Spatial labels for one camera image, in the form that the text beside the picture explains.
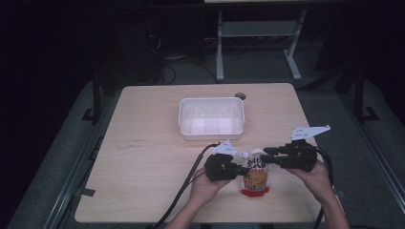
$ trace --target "gray carpet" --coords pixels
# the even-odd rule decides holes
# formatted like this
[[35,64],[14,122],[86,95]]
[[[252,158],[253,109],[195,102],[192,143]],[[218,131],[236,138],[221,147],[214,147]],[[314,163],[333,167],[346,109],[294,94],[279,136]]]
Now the gray carpet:
[[[223,83],[274,83],[287,82],[300,87],[317,79],[322,73],[314,66],[321,44],[300,43],[295,59],[302,81],[292,79],[282,48],[272,50],[226,54],[224,56],[225,81]],[[204,61],[193,58],[170,64],[176,71],[173,84],[212,84],[215,72],[215,54]],[[166,81],[173,72],[163,69]],[[327,151],[334,168],[335,188],[341,196],[343,208],[350,224],[369,225],[380,229],[405,228],[404,212],[396,202],[367,141],[361,134],[350,111],[352,93],[340,95],[332,89],[333,79],[310,92],[297,92],[311,126],[330,125],[331,130],[316,137],[318,146]],[[83,224],[75,221],[75,207],[79,202],[80,188],[86,182],[97,141],[106,131],[119,99],[102,97],[102,118],[97,125],[81,121],[86,109],[92,108],[92,87],[87,85],[76,100],[72,111],[44,159],[40,170],[9,228],[145,228],[145,224]],[[366,83],[365,105],[371,106],[379,121],[369,121],[367,128],[393,171],[405,185],[405,129],[386,105],[380,91]],[[80,166],[74,167],[79,158]],[[311,223],[276,224],[276,229],[312,228]]]

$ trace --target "white tag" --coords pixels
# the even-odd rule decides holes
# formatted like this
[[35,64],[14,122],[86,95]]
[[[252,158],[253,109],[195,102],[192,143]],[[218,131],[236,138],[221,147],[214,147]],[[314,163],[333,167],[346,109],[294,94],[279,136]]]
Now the white tag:
[[319,135],[330,130],[330,126],[324,127],[307,127],[307,128],[294,128],[291,135],[291,140],[300,140],[310,136]]
[[234,155],[236,155],[236,150],[230,144],[229,140],[227,140],[227,141],[224,141],[223,143],[221,143],[219,146],[215,147],[214,153],[234,156]]

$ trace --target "dark floor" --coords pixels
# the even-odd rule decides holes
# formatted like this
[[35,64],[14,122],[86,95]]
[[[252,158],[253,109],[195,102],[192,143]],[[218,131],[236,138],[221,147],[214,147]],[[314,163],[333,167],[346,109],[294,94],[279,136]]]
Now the dark floor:
[[[24,1],[10,4],[9,8],[0,7],[5,31],[1,35],[0,70],[4,83],[0,87],[5,109],[1,111],[0,155],[1,177],[8,187],[2,196],[0,228],[7,227],[11,217],[10,228],[143,228],[133,224],[87,225],[74,220],[79,198],[72,194],[92,163],[80,154],[89,156],[94,151],[105,133],[119,92],[102,97],[102,116],[97,125],[81,120],[86,110],[93,108],[89,83],[93,72],[82,64],[87,56],[81,48],[86,47],[86,32],[99,23],[98,17],[66,10],[68,3],[38,3]],[[396,14],[390,15],[390,20],[397,18]],[[72,18],[83,23],[72,23]],[[390,20],[384,21],[391,23],[389,29],[401,31]],[[396,33],[393,42],[374,49],[381,53],[373,58],[373,64],[383,63],[375,71],[382,76],[366,81],[364,107],[372,107],[379,121],[358,125],[351,111],[353,90],[342,95],[333,89],[338,77],[313,91],[297,92],[309,124],[330,124],[333,128],[329,134],[319,136],[317,142],[332,155],[336,187],[345,196],[341,198],[342,205],[352,224],[405,228],[404,210],[398,204],[403,197],[395,195],[404,193],[404,115],[398,111],[398,86],[394,87],[392,80],[384,81],[387,75],[395,75],[397,84],[403,82],[403,77],[398,77],[400,60],[404,59],[401,37],[402,33]],[[299,43],[294,56],[304,77],[300,82],[291,78],[282,54],[288,40],[271,40],[263,46],[261,40],[252,42],[247,42],[250,46],[246,47],[239,44],[242,49],[226,50],[223,83],[287,82],[299,88],[325,74],[314,70],[322,40]],[[176,57],[183,53],[170,54]],[[165,82],[174,79],[172,84],[215,83],[211,74],[215,73],[214,56],[210,50],[203,58],[191,55],[181,61],[166,62],[168,67],[162,68]],[[387,177],[390,174],[397,179]],[[399,190],[392,184],[399,184]],[[311,225],[276,225],[306,227]]]

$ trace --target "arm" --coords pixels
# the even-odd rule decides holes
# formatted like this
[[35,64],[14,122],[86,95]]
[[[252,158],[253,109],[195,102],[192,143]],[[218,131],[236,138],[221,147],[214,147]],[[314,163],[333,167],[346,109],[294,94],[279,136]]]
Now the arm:
[[167,224],[165,229],[188,228],[200,209],[211,201],[217,195],[218,191],[230,182],[230,180],[211,182],[204,173],[204,168],[196,171],[191,184],[191,192],[188,201],[175,215],[172,221]]
[[327,228],[350,228],[339,201],[331,189],[328,171],[324,163],[318,160],[313,170],[309,173],[298,169],[287,169],[287,171],[302,179],[316,200],[321,203],[325,213]]

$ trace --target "black tape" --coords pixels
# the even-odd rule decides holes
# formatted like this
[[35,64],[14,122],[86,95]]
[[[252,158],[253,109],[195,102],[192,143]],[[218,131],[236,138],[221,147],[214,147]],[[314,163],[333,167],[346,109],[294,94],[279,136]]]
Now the black tape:
[[96,190],[93,189],[83,189],[81,191],[81,195],[87,196],[87,197],[92,197],[95,195]]

